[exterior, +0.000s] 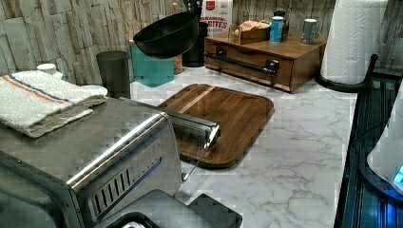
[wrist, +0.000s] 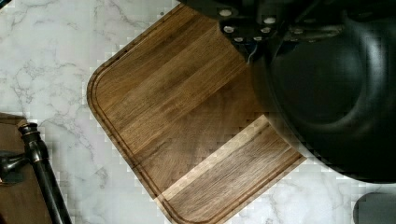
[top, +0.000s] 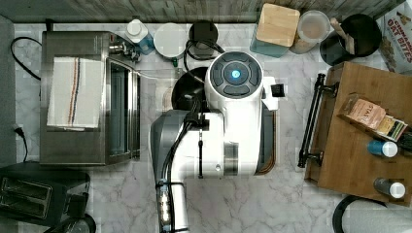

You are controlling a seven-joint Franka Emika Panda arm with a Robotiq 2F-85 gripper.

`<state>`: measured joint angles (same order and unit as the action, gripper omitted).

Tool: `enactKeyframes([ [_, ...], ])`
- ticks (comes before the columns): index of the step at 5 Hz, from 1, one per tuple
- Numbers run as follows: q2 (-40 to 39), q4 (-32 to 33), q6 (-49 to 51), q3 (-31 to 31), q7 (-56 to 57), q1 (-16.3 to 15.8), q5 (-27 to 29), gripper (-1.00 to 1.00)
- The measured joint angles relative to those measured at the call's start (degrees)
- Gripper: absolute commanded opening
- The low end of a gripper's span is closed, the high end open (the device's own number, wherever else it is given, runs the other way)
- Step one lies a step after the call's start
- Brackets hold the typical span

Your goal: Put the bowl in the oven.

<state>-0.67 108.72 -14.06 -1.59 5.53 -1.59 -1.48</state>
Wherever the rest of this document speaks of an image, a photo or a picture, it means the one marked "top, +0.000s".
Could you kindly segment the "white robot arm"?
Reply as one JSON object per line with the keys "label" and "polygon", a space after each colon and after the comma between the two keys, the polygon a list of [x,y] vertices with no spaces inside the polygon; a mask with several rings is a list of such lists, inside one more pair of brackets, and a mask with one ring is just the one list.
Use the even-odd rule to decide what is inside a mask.
{"label": "white robot arm", "polygon": [[261,176],[272,170],[278,100],[275,80],[243,51],[217,56],[187,111],[151,125],[159,233],[189,233],[185,179]]}

